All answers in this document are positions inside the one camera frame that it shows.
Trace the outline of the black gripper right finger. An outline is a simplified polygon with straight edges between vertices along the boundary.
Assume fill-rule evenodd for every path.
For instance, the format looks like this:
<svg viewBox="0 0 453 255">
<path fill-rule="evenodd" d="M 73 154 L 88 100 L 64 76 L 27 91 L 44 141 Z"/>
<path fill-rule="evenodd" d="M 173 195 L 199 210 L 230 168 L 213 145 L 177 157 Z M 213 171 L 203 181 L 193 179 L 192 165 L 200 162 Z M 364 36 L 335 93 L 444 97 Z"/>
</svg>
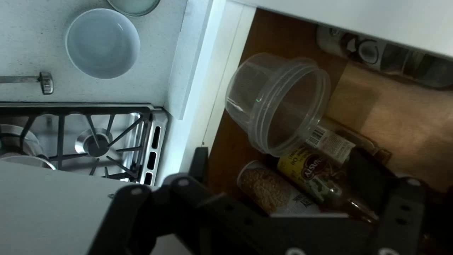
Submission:
<svg viewBox="0 0 453 255">
<path fill-rule="evenodd" d="M 381 213 L 386 209 L 388 189 L 397 176 L 364 149 L 353 149 L 347 164 L 350 186 L 369 209 Z"/>
</svg>

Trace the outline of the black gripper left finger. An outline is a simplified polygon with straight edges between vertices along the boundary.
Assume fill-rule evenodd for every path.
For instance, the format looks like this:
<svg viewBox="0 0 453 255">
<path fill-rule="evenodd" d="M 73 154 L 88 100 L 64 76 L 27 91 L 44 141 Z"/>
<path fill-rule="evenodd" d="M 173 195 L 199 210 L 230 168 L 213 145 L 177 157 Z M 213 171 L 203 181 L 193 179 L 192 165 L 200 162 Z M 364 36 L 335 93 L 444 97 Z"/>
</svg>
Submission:
<svg viewBox="0 0 453 255">
<path fill-rule="evenodd" d="M 193 162 L 189 175 L 203 183 L 209 171 L 209 149 L 197 148 L 194 151 Z"/>
</svg>

